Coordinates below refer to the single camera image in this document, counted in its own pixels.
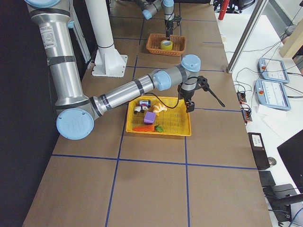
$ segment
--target wooden block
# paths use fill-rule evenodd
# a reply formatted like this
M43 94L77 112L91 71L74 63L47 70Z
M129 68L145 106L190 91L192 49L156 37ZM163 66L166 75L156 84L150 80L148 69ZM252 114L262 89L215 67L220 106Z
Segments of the wooden block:
M284 58L292 58L295 53L301 48L303 45L303 22L298 24L295 31L286 41L284 46L280 50L280 54Z

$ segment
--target croissant toy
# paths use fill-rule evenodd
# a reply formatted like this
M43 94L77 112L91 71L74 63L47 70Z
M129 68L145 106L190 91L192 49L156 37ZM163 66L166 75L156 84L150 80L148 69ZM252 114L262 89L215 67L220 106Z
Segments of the croissant toy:
M159 116L159 113L161 111L167 111L167 107L162 103L156 103L155 105L153 105L152 111L156 114L156 116Z

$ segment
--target roll of tape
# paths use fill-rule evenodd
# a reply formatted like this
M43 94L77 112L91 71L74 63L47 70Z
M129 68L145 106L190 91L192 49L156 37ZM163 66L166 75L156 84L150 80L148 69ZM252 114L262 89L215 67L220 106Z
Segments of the roll of tape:
M163 40L161 42L161 50L171 51L172 50L172 41Z

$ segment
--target purple block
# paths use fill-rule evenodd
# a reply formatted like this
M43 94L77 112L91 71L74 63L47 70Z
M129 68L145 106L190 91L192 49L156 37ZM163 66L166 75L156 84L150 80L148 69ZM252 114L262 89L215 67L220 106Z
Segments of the purple block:
M153 124L153 122L156 119L156 114L153 112L147 111L144 117L144 123L145 124Z

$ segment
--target white desk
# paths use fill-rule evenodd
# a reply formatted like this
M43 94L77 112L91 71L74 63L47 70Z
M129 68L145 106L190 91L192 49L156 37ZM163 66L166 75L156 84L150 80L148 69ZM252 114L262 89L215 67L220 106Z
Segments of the white desk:
M232 58L233 53L231 52L236 49L249 18L250 15L225 14L223 21L218 20L220 33L226 37L224 48L227 52L226 56L228 61L230 61ZM272 46L279 40L279 36L275 32L268 18L262 15L244 50L250 51L263 49L265 47ZM281 57L279 54L281 46L282 44L276 45L264 57L283 60L286 68L288 69L295 64L292 59ZM233 71L233 79L236 79L237 73L243 68L249 68L253 71L258 71L258 60L269 49L270 48L267 48L263 51L243 52ZM296 66L288 69L287 72L300 73ZM250 70L243 70L239 73L237 80L250 84L253 90L254 83L258 77L259 74L257 73L253 73ZM289 74L289 78L290 83L287 84L288 86L303 91L303 77ZM285 89L288 96L302 96L302 94L295 92L287 87ZM273 157L277 160L277 164L269 169L276 184L281 185L291 183L294 187L296 187L279 156L277 147L303 129L303 99L290 98L289 101L292 109L286 113L285 117L279 118L272 114L263 115L257 113L259 103L256 94L254 94L252 97L252 92L246 92L246 99L252 108L253 120L253 122L249 122L247 124L246 130L247 132L261 133L267 156ZM270 212L270 217L273 226L277 227L277 220L273 212Z

